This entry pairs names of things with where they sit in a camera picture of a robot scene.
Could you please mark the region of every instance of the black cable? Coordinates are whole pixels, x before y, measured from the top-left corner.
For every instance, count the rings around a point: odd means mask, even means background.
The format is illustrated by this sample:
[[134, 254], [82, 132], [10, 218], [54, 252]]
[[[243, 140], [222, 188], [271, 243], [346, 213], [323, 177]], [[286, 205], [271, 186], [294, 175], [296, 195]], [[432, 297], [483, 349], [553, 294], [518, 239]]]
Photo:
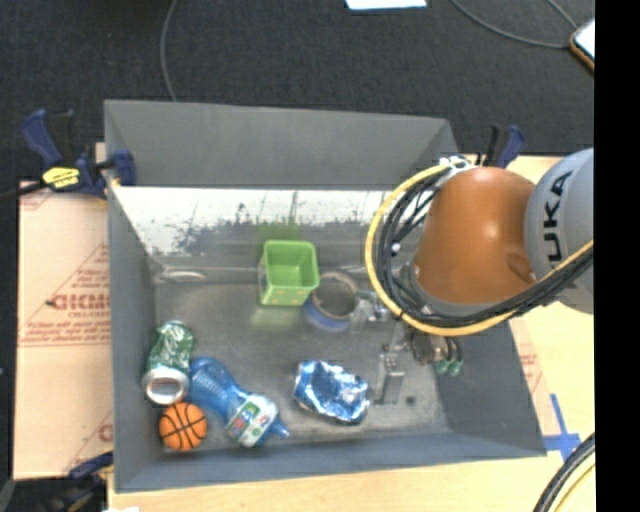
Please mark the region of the black cable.
[[[457, 0], [449, 0], [453, 6], [458, 9], [461, 13], [463, 13], [465, 16], [467, 16], [470, 20], [474, 21], [475, 23], [477, 23], [478, 25], [483, 26], [484, 28], [486, 28], [487, 30], [498, 34], [500, 36], [506, 37], [507, 39], [511, 39], [513, 41], [517, 41], [519, 43], [524, 43], [524, 44], [528, 44], [531, 46], [540, 46], [542, 48], [549, 48], [552, 50], [567, 50], [569, 49], [569, 45], [568, 44], [558, 44], [558, 43], [548, 43], [545, 41], [537, 41], [535, 39], [529, 39], [526, 37], [522, 37], [522, 36], [518, 36], [516, 34], [512, 34], [510, 32], [505, 32], [504, 30], [499, 29], [498, 27], [496, 27], [495, 25], [491, 25], [489, 23], [487, 23], [486, 21], [478, 18], [475, 14], [473, 14], [471, 11], [469, 11], [468, 9], [466, 9], [465, 7], [463, 7], [462, 5], [460, 5]], [[552, 0], [547, 0], [547, 3], [549, 3], [554, 9], [556, 9], [561, 15], [562, 17], [573, 27], [573, 29], [577, 29], [577, 25], [576, 23], [569, 17], [569, 15], [562, 10], [562, 8], [556, 4], [555, 2], [553, 2]]]
[[172, 101], [177, 101], [177, 99], [175, 93], [173, 92], [171, 78], [169, 77], [169, 70], [167, 69], [166, 45], [167, 33], [169, 32], [169, 23], [171, 22], [173, 11], [175, 10], [177, 3], [178, 0], [171, 0], [171, 5], [169, 6], [169, 10], [167, 11], [167, 15], [164, 19], [164, 23], [162, 25], [162, 33], [160, 35], [160, 67], [162, 68], [164, 83], [167, 86], [167, 90], [169, 91], [169, 95], [171, 96]]
[[547, 512], [562, 491], [564, 485], [571, 475], [587, 460], [596, 453], [596, 433], [587, 437], [578, 447], [567, 457], [560, 469], [547, 484], [540, 495], [533, 512]]

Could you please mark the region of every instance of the blue clamp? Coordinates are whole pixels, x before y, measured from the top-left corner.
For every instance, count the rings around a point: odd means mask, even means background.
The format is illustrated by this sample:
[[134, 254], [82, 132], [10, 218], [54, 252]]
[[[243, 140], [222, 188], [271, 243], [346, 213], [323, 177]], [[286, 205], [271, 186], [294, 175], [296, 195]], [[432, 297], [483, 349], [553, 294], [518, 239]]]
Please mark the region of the blue clamp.
[[73, 112], [48, 117], [45, 109], [36, 110], [22, 123], [21, 132], [29, 148], [43, 160], [42, 185], [54, 192], [77, 192], [106, 198], [105, 169], [115, 169], [121, 185], [135, 185], [136, 168], [131, 153], [116, 150], [104, 162], [94, 162], [87, 152], [73, 154], [70, 122]]

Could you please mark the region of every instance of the bottle label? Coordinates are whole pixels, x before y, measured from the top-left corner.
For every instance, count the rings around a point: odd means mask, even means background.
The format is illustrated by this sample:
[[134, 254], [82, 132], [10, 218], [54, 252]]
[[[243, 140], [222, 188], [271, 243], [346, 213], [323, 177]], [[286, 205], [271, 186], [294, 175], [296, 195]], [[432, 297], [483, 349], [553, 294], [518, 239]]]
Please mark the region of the bottle label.
[[227, 432], [239, 444], [254, 446], [278, 415], [278, 408], [262, 395], [250, 395], [227, 423]]

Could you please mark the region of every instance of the white paper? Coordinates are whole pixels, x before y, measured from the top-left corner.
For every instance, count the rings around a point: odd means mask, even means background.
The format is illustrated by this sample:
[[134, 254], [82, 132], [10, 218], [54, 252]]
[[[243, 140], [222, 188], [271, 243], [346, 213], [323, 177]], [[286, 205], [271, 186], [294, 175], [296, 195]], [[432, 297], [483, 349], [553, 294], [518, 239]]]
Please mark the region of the white paper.
[[349, 9], [398, 9], [405, 7], [426, 7], [425, 0], [345, 0]]

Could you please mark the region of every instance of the cardboard sheet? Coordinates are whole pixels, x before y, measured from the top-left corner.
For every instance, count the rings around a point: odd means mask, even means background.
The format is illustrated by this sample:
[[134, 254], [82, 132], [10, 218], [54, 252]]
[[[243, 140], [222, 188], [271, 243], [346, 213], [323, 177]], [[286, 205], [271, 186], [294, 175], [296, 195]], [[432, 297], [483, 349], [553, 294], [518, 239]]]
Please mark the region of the cardboard sheet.
[[20, 202], [14, 478], [65, 475], [112, 448], [105, 201]]

